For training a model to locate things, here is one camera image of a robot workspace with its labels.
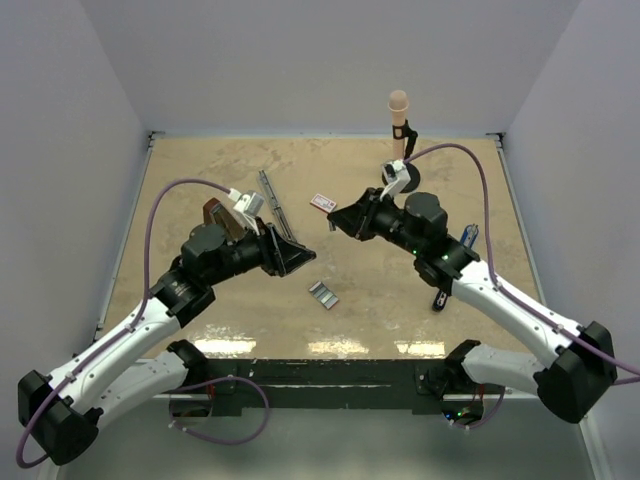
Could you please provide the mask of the grey stapler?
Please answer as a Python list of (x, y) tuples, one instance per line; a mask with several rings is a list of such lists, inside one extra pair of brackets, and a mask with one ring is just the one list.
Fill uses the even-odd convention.
[(259, 171), (258, 182), (265, 195), (265, 199), (269, 205), (272, 215), (277, 220), (279, 226), (281, 227), (282, 232), (285, 234), (285, 237), (290, 241), (296, 241), (294, 233), (289, 225), (289, 222), (282, 209), (282, 206), (276, 195), (276, 192), (273, 189), (272, 184), (269, 180), (269, 177), (264, 170)]

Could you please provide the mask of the red white staple box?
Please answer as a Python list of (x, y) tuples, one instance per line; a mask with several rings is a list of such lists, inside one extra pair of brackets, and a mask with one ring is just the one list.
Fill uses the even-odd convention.
[(337, 203), (330, 198), (317, 193), (310, 200), (310, 205), (322, 212), (329, 214), (336, 209)]

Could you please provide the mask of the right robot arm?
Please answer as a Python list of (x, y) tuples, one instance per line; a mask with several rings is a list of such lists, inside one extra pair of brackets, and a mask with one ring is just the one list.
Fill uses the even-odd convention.
[(369, 188), (352, 205), (327, 216), (359, 241), (379, 236), (413, 254), (428, 285), (476, 308), (514, 336), (527, 353), (469, 341), (448, 357), (448, 386), (459, 393), (477, 384), (511, 387), (537, 396), (556, 417), (576, 424), (614, 384), (617, 370), (609, 330), (562, 317), (515, 289), (471, 248), (452, 237), (437, 196), (413, 193), (398, 207)]

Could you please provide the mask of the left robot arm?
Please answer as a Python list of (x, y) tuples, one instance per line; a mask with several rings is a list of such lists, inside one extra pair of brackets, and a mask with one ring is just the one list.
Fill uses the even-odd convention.
[(32, 370), (19, 380), (24, 438), (33, 438), (56, 465), (75, 460), (99, 433), (106, 414), (100, 397), (143, 353), (206, 310), (215, 300), (215, 285), (254, 268), (285, 277), (315, 257), (271, 223), (237, 241), (228, 240), (219, 225), (195, 227), (169, 270), (115, 329), (49, 374)]

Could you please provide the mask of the brown wooden metronome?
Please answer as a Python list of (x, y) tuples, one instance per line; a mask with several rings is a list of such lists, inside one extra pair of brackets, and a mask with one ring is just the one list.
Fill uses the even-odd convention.
[(221, 200), (211, 197), (204, 203), (202, 210), (205, 233), (210, 234), (212, 231), (222, 233), (229, 244), (235, 244), (244, 238), (245, 227)]

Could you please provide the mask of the beige microphone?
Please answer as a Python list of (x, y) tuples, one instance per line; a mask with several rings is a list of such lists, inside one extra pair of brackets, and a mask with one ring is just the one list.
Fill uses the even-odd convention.
[(404, 158), (405, 134), (404, 125), (409, 107), (407, 93), (403, 90), (394, 90), (390, 93), (388, 109), (391, 113), (392, 125), (392, 159)]

